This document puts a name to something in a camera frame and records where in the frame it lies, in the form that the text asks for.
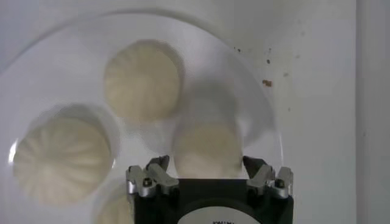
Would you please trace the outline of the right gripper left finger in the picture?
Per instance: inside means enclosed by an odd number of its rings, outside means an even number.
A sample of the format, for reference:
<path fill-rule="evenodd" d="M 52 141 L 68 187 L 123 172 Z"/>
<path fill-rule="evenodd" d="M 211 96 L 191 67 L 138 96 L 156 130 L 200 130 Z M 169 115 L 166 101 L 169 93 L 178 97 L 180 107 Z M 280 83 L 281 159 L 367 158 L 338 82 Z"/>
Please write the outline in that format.
<path fill-rule="evenodd" d="M 179 193 L 179 180 L 166 173 L 170 157 L 152 158 L 145 168 L 130 166 L 126 171 L 127 193 L 152 198 L 157 192 L 173 196 Z"/>

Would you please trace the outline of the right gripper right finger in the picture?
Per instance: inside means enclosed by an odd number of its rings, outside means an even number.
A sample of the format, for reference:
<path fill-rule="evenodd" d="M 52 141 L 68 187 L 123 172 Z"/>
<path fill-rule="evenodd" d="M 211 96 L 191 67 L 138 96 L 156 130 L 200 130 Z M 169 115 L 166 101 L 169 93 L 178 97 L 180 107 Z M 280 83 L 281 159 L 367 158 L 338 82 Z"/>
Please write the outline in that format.
<path fill-rule="evenodd" d="M 292 170 L 281 167 L 278 174 L 265 160 L 243 156 L 243 164 L 249 176 L 247 187 L 257 196 L 269 194 L 274 198 L 288 198 L 293 194 Z"/>

